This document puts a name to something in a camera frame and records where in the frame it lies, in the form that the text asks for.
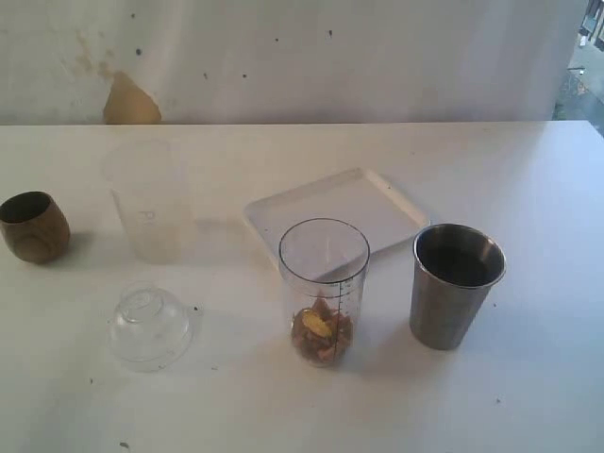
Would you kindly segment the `brown contents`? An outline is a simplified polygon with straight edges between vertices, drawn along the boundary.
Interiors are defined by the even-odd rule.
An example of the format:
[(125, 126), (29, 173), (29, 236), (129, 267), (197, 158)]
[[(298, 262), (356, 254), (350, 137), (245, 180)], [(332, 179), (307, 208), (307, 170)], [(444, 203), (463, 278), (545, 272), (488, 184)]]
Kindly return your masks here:
[(324, 297), (299, 310), (292, 320), (291, 340), (296, 352), (316, 366), (339, 362), (352, 345), (353, 316), (329, 305)]

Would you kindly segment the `clear dome shaker lid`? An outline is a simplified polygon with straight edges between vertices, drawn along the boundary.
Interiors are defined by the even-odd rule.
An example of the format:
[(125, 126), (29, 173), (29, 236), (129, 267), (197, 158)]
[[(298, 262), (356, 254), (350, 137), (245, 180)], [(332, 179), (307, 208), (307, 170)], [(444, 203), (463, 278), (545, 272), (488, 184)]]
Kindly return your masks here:
[(150, 283), (126, 287), (109, 320), (109, 350), (126, 368), (158, 372), (175, 362), (193, 337), (189, 308)]

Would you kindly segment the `brown wooden cup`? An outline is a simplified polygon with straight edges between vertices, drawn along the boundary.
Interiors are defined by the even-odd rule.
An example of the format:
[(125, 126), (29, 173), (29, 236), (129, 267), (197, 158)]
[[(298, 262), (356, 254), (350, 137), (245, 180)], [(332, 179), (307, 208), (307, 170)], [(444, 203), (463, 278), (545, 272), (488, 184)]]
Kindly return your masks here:
[(1, 205), (1, 234), (16, 258), (44, 264), (66, 252), (71, 230), (50, 194), (30, 191)]

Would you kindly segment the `clear plastic shaker cup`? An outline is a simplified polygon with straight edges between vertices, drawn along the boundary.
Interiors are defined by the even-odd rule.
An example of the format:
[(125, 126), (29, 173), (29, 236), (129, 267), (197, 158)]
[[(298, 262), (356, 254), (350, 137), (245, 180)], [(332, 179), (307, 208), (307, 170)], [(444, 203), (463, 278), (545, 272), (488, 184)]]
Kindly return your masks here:
[(277, 247), (291, 344), (317, 367), (338, 364), (353, 344), (370, 245), (355, 226), (312, 218), (291, 226)]

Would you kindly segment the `white rectangular tray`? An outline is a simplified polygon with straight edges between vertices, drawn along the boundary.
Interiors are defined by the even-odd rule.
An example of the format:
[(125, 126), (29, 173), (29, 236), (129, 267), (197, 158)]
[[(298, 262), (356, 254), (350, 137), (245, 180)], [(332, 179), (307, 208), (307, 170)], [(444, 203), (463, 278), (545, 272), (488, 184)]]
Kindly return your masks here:
[(333, 218), (359, 229), (380, 252), (413, 238), (430, 225), (428, 215), (392, 182), (354, 168), (249, 203), (243, 209), (274, 265), (289, 227), (310, 218)]

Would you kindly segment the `translucent white plastic cup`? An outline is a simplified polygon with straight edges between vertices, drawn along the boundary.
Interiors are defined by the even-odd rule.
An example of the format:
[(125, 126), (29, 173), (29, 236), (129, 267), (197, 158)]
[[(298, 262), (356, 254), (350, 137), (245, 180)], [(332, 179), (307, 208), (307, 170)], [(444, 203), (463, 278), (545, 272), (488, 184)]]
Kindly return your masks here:
[(182, 259), (196, 224), (184, 167), (170, 144), (122, 143), (103, 159), (102, 174), (137, 257), (156, 264)]

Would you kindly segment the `stainless steel cup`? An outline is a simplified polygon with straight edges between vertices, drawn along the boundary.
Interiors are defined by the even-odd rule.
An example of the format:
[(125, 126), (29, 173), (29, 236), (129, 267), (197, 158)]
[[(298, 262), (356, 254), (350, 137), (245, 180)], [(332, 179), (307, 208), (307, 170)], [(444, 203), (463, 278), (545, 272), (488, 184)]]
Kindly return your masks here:
[(411, 333), (429, 348), (454, 350), (504, 277), (504, 252), (481, 231), (448, 223), (419, 231), (412, 252)]

